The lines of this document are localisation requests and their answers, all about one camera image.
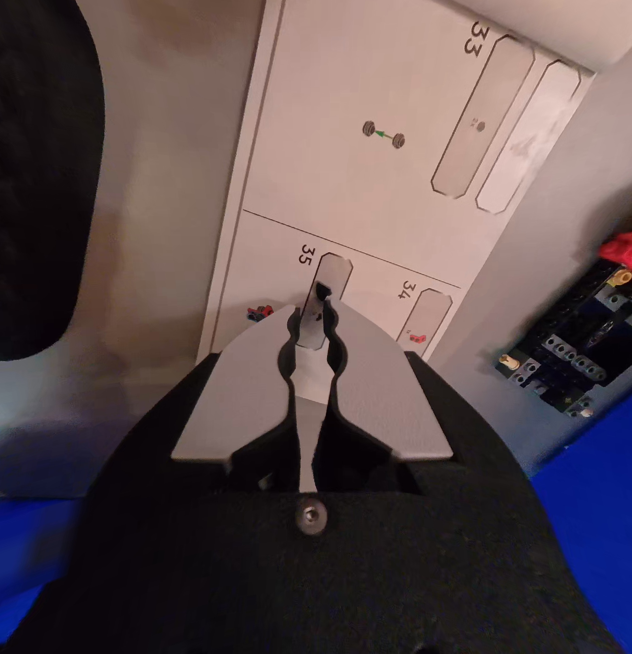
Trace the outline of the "red black lego car model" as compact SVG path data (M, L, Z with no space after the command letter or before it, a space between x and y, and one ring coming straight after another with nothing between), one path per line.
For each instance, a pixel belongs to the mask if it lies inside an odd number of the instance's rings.
M494 367L512 385L570 417L591 417L592 393L632 366L632 231L598 259Z

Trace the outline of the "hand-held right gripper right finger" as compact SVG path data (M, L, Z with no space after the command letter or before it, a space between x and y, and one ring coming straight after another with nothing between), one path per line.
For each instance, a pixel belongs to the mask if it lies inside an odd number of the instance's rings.
M325 302L323 329L337 418L398 461L450 460L452 448L396 340L341 300Z

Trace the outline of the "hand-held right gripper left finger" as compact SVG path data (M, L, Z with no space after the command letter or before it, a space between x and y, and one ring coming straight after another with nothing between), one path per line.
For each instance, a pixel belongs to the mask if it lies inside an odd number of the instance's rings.
M177 441L175 461L226 462L279 426L288 414L289 384L279 355L292 337L288 305L246 329L222 352Z

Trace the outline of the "blue bin with black divider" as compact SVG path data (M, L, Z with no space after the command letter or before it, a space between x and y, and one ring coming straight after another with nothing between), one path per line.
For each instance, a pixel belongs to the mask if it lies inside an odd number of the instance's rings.
M170 461L199 366L125 437L83 501L69 566L0 653L632 653L632 465L578 447L531 483L427 366L451 462L319 490L240 492Z

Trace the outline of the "black textured elbow pad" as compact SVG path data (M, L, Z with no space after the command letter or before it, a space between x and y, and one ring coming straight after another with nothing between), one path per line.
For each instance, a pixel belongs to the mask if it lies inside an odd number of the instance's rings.
M73 317L105 138L105 92L76 1L0 1L0 362Z

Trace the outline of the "lego instruction booklet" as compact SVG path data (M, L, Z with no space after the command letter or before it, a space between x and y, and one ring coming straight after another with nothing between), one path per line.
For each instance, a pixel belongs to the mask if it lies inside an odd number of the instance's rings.
M199 357L317 274L431 358L595 73L565 1L266 1Z

